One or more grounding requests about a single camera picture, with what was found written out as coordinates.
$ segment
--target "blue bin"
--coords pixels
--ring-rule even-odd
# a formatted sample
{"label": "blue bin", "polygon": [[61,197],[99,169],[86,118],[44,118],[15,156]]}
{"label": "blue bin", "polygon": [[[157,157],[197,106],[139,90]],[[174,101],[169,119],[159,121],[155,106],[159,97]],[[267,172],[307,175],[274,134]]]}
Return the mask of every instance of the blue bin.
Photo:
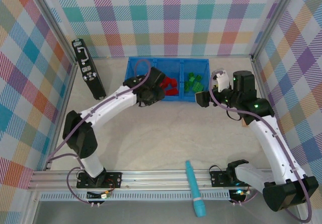
{"label": "blue bin", "polygon": [[[125,79],[134,76],[134,67],[138,60],[147,59],[151,67],[154,66],[161,70],[166,76],[170,78],[175,78],[178,82],[177,89],[179,94],[176,96],[165,96],[164,101],[185,101],[185,102],[195,102],[195,93],[190,90],[189,92],[184,92],[184,81],[188,81],[188,74],[193,72],[196,75],[201,75],[201,84],[204,86],[204,91],[208,90],[208,84],[210,79],[209,71],[209,60],[207,59],[182,59],[182,58],[155,58],[155,57],[130,57]],[[147,64],[142,62],[137,66],[136,75],[147,73]]]}

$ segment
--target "black bracket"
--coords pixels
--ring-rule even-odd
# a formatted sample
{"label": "black bracket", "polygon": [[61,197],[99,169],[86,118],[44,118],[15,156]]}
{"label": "black bracket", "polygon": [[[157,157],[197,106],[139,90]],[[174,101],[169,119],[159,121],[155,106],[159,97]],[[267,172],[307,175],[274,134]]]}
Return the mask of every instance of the black bracket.
{"label": "black bracket", "polygon": [[85,172],[78,174],[78,181],[76,184],[77,189],[89,189],[89,188],[100,188],[100,189],[118,189],[121,188],[122,173],[121,172],[106,172],[104,181],[97,186],[97,183]]}
{"label": "black bracket", "polygon": [[210,171],[211,187],[249,187],[250,185],[241,181],[232,181],[227,171]]}

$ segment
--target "blue marker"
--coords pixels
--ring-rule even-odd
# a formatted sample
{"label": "blue marker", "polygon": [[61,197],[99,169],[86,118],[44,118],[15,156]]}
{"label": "blue marker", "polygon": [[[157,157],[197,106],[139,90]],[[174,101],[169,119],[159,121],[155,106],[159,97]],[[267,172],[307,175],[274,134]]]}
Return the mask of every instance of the blue marker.
{"label": "blue marker", "polygon": [[203,217],[206,216],[206,207],[205,204],[203,203],[203,200],[201,198],[199,188],[197,185],[195,173],[193,172],[193,168],[191,166],[190,161],[186,161],[186,173],[191,189],[191,195],[193,198],[193,206],[195,208],[195,212],[197,217]]}

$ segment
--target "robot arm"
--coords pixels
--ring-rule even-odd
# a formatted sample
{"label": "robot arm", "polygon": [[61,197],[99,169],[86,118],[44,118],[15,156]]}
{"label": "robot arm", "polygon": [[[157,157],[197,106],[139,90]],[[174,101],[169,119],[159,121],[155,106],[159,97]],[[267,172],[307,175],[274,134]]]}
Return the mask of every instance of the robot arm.
{"label": "robot arm", "polygon": [[[307,177],[305,171],[295,160],[279,130],[269,102],[266,99],[257,98],[254,75],[250,71],[234,72],[232,89],[225,70],[220,69],[216,72],[217,74],[212,80],[217,81],[217,85],[214,86],[212,92],[218,102],[224,103],[228,107],[257,114],[268,122],[276,132],[276,135],[273,135],[268,126],[256,117],[246,113],[238,113],[258,138],[270,163],[272,174],[264,173],[247,161],[241,160],[228,164],[229,178],[232,181],[245,182],[263,193],[267,205],[273,211],[305,202],[304,192],[293,172],[294,169],[291,168],[276,136],[281,139],[282,145],[290,156],[309,196],[317,189],[318,182],[314,176]],[[196,102],[200,106],[208,107],[210,101],[213,102],[209,91],[196,93]]]}
{"label": "robot arm", "polygon": [[131,90],[140,84],[144,78],[145,76],[129,78],[107,99],[79,114],[75,111],[70,111],[66,116],[63,130],[64,139],[79,122],[90,114],[71,138],[67,140],[67,144],[76,152],[85,167],[86,173],[96,187],[101,186],[105,179],[106,171],[97,155],[98,144],[95,132],[126,108],[136,103],[140,105],[143,103],[149,106],[165,97],[165,93],[160,87],[165,74],[155,67],[151,68],[150,75],[143,85]]}

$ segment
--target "checkered fabric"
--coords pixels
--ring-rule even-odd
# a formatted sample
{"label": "checkered fabric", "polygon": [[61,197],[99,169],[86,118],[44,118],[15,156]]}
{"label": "checkered fabric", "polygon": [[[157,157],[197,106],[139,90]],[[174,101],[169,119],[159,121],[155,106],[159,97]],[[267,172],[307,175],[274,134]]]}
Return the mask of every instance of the checkered fabric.
{"label": "checkered fabric", "polygon": [[278,3],[280,2],[280,0],[274,0],[274,3],[269,11],[269,13],[267,14],[266,16],[266,19],[261,27],[261,30],[259,31],[257,37],[256,37],[256,40],[255,40],[255,43],[253,44],[253,47],[251,49],[251,54],[254,54],[257,46],[258,46],[258,43],[259,41],[262,39],[262,36],[263,36],[263,33],[264,31],[266,30],[270,20],[272,19],[272,16],[274,15],[275,11],[277,10],[277,6],[278,6]]}
{"label": "checkered fabric", "polygon": [[[61,15],[51,0],[62,29]],[[268,0],[58,0],[93,57],[249,54]]]}
{"label": "checkered fabric", "polygon": [[0,223],[17,223],[71,64],[33,0],[0,0]]}
{"label": "checkered fabric", "polygon": [[[257,64],[294,157],[321,185],[322,0],[292,0]],[[318,209],[321,193],[312,198]]]}

